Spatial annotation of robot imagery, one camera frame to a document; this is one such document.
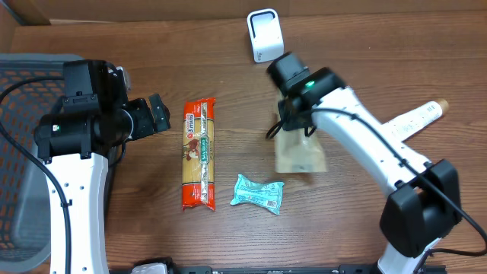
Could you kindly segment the clear plastic pouch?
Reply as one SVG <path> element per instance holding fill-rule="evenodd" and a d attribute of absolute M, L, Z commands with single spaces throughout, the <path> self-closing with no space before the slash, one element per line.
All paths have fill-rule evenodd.
<path fill-rule="evenodd" d="M 326 155 L 316 135 L 281 129 L 273 138 L 275 171 L 280 174 L 327 172 Z"/>

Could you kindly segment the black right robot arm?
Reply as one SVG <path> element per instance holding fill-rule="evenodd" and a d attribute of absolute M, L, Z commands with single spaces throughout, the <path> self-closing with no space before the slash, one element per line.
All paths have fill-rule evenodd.
<path fill-rule="evenodd" d="M 277 129 L 331 135 L 374 178 L 387 201 L 380 229 L 388 241 L 378 273 L 414 273 L 462 217 L 457 169 L 432 163 L 388 132 L 335 72 L 310 72 L 293 53 L 267 68 L 282 93 Z"/>

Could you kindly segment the orange spaghetti packet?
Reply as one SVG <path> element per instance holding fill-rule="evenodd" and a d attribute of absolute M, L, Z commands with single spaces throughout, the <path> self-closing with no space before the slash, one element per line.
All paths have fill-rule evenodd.
<path fill-rule="evenodd" d="M 187 102 L 183 111 L 182 208 L 215 210 L 215 98 Z"/>

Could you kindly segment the teal snack wrapper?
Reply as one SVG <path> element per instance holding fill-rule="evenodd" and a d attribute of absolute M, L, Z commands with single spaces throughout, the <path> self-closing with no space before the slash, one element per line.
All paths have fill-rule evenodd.
<path fill-rule="evenodd" d="M 234 198 L 230 204 L 236 206 L 251 203 L 269 210 L 274 215 L 280 215 L 284 185 L 282 181 L 256 183 L 239 174 L 234 186 Z"/>

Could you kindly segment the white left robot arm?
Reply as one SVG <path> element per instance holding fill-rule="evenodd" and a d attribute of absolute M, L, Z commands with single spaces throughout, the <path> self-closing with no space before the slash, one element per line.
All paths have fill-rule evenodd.
<path fill-rule="evenodd" d="M 57 113 L 34 130 L 49 183 L 52 273 L 107 273 L 104 206 L 110 151 L 170 128 L 158 94 L 128 99 L 129 77 L 102 60 L 65 62 Z"/>

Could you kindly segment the white tube with gold cap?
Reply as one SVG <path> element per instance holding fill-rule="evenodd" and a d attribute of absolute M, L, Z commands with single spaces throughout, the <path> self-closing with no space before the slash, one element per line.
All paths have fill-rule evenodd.
<path fill-rule="evenodd" d="M 432 100 L 391 119 L 382 127 L 403 142 L 440 119 L 449 108 L 449 103 L 443 98 Z"/>

